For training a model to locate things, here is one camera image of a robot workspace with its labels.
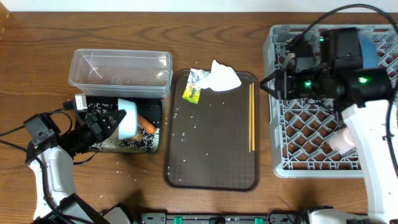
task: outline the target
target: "white wall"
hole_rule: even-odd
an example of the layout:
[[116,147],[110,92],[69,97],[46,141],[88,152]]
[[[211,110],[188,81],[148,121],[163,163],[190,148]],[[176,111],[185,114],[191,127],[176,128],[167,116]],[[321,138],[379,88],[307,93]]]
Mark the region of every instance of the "white wall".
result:
[[[398,0],[0,0],[9,11],[325,12],[365,3],[398,12]],[[349,12],[368,12],[348,9]]]

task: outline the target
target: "wooden table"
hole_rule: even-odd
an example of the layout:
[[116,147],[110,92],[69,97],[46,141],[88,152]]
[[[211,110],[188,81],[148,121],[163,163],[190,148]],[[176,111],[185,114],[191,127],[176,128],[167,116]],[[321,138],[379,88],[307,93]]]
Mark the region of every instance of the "wooden table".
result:
[[[76,49],[168,51],[173,70],[211,68],[211,61],[264,77],[262,45],[274,24],[308,24],[318,13],[106,13],[12,12],[0,41],[0,133],[20,126],[33,114],[61,107],[78,89],[68,84]],[[337,14],[329,24],[385,24],[377,14]],[[267,213],[332,205],[367,211],[362,179],[280,179],[272,172],[269,102],[260,94],[261,182],[249,193],[172,189],[162,178],[165,134],[157,154],[97,154],[74,167],[77,192],[97,211],[118,202],[133,210],[170,213]],[[164,119],[169,108],[165,99]],[[62,130],[68,121],[55,116]],[[4,140],[26,146],[26,130]],[[0,220],[28,223],[35,202],[33,172],[21,151],[0,145]],[[83,160],[89,154],[78,156]]]

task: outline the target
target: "orange food item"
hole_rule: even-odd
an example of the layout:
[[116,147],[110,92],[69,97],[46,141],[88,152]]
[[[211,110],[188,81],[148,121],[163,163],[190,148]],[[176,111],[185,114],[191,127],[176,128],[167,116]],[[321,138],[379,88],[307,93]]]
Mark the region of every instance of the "orange food item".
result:
[[153,124],[151,124],[149,121],[147,121],[145,118],[142,116],[138,115],[138,124],[144,128],[145,131],[147,131],[149,134],[155,134],[156,128]]

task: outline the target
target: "wooden chopstick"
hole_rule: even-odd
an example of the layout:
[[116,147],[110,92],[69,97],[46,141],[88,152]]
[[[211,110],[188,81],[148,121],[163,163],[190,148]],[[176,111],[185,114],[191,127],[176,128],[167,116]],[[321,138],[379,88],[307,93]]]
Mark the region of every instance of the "wooden chopstick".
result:
[[251,134],[252,134],[252,150],[255,150],[255,143],[254,143],[254,83],[251,85]]
[[251,140],[252,140],[252,135],[251,135],[251,125],[252,125],[252,119],[251,119],[251,109],[252,109],[252,85],[249,85],[249,152],[251,152]]

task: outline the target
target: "food wrapper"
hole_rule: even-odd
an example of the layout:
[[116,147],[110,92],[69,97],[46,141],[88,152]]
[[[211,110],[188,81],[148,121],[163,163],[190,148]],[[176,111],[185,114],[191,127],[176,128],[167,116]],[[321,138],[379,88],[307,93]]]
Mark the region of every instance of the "food wrapper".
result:
[[202,69],[191,68],[187,86],[185,87],[182,98],[188,100],[191,103],[198,104],[201,89],[198,86],[198,83],[206,78],[209,74],[210,72],[206,72]]

